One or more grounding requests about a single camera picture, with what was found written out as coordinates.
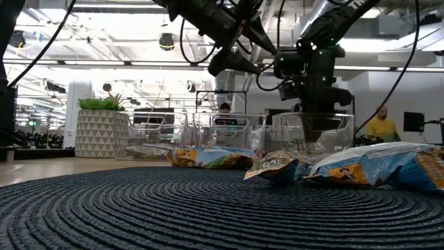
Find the clear plastic bin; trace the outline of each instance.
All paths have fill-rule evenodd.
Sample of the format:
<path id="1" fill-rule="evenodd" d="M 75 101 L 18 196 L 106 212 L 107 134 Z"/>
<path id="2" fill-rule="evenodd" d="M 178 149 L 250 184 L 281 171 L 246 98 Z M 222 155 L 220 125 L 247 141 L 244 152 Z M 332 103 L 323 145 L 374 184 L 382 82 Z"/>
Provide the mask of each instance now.
<path id="1" fill-rule="evenodd" d="M 354 120 L 353 115 L 289 112 L 278 115 L 275 130 L 284 134 L 284 149 L 323 158 L 353 147 Z"/>
<path id="2" fill-rule="evenodd" d="M 292 133 L 297 133 L 297 129 L 290 126 L 266 126 L 263 142 L 263 156 L 291 147 Z"/>
<path id="3" fill-rule="evenodd" d="M 192 148 L 194 147 L 194 129 L 193 124 L 188 124 L 185 131 L 185 147 Z"/>
<path id="4" fill-rule="evenodd" d="M 250 149 L 262 155 L 265 115 L 193 114 L 196 147 Z"/>
<path id="5" fill-rule="evenodd" d="M 125 112 L 128 139 L 119 140 L 117 160 L 166 160 L 171 148 L 185 148 L 190 140 L 187 115 L 171 112 Z"/>

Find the ceiling light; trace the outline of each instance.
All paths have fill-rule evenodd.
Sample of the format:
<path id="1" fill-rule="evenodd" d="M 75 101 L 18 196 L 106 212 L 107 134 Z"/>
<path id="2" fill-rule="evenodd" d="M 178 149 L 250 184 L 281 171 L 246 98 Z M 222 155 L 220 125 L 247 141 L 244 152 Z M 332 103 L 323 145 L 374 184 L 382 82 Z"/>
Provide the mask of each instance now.
<path id="1" fill-rule="evenodd" d="M 32 63 L 32 60 L 22 60 L 22 59 L 3 59 L 4 64 L 21 64 L 27 65 Z M 37 62 L 38 65 L 46 65 L 46 64 L 58 64 L 56 60 L 39 60 Z"/>
<path id="2" fill-rule="evenodd" d="M 29 119 L 40 120 L 40 121 L 42 121 L 44 118 L 42 118 L 42 117 L 29 117 Z"/>
<path id="3" fill-rule="evenodd" d="M 396 71 L 402 71 L 402 68 L 397 68 Z M 410 67 L 407 68 L 406 72 L 427 72 L 427 73 L 444 73 L 444 68 L 437 68 L 437 67 Z"/>
<path id="4" fill-rule="evenodd" d="M 162 8 L 157 4 L 86 4 L 77 3 L 76 8 Z"/>
<path id="5" fill-rule="evenodd" d="M 56 113 L 54 113 L 54 112 L 51 112 L 51 113 L 50 113 L 50 116 L 52 116 L 52 117 L 57 117 L 57 118 L 60 118 L 60 119 L 65 119 L 65 116 L 64 116 L 64 115 L 59 115 L 59 114 L 56 114 Z"/>
<path id="6" fill-rule="evenodd" d="M 43 113 L 33 113 L 32 115 L 37 115 L 37 116 L 43 116 L 43 117 L 48 117 L 48 114 L 43 114 Z"/>
<path id="7" fill-rule="evenodd" d="M 54 119 L 54 118 L 51 118 L 51 122 L 65 122 L 65 120 L 64 119 Z"/>
<path id="8" fill-rule="evenodd" d="M 125 65 L 122 61 L 65 61 L 68 65 Z"/>
<path id="9" fill-rule="evenodd" d="M 334 66 L 335 70 L 357 70 L 357 71 L 388 71 L 390 67 L 367 67 L 367 66 Z"/>
<path id="10" fill-rule="evenodd" d="M 190 67 L 188 62 L 131 62 L 134 66 L 153 66 L 153 67 Z M 208 67 L 209 63 L 199 63 L 198 67 Z"/>

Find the woven placemat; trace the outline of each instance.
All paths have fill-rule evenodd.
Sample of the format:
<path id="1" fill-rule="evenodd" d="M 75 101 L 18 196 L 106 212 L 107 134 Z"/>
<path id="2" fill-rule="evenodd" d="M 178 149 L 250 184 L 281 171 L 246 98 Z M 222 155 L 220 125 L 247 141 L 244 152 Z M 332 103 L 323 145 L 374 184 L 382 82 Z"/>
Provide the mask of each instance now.
<path id="1" fill-rule="evenodd" d="M 140 167 L 6 186 L 0 249 L 444 249 L 439 195 L 244 174 Z"/>

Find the potted plant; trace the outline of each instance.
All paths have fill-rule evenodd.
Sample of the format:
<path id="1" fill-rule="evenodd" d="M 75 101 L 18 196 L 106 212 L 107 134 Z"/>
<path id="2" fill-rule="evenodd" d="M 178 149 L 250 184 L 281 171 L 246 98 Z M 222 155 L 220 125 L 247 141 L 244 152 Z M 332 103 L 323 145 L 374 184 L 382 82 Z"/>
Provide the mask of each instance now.
<path id="1" fill-rule="evenodd" d="M 121 95 L 106 99 L 79 99 L 76 157 L 113 158 L 128 144 L 127 114 L 122 113 Z"/>

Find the yellow shirt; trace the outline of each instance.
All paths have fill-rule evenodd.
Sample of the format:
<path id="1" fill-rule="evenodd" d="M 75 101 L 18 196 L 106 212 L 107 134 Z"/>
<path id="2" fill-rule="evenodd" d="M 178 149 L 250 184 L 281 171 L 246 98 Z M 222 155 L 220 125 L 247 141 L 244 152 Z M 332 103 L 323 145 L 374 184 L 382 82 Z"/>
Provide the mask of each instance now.
<path id="1" fill-rule="evenodd" d="M 389 118 L 381 120 L 374 117 L 368 122 L 366 130 L 367 135 L 382 138 L 384 142 L 394 142 L 395 133 L 397 133 L 395 122 Z"/>

